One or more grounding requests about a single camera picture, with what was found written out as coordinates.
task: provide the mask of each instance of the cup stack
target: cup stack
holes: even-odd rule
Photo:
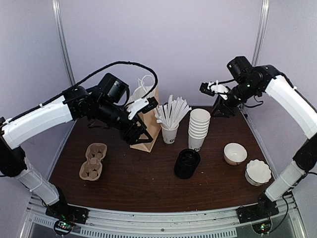
[[[208,133],[210,113],[197,108],[191,111],[188,127],[188,148],[199,151]]]

